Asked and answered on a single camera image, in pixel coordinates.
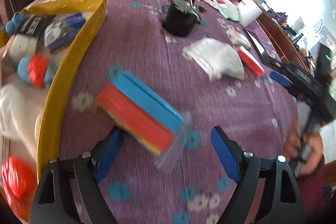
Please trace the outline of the right hand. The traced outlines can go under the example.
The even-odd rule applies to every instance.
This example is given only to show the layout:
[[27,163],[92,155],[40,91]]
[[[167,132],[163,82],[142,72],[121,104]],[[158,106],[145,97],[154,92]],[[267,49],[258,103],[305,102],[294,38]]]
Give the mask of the right hand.
[[323,143],[319,132],[305,135],[303,140],[297,134],[297,120],[292,121],[282,150],[287,162],[294,166],[293,173],[296,178],[312,174],[323,158]]

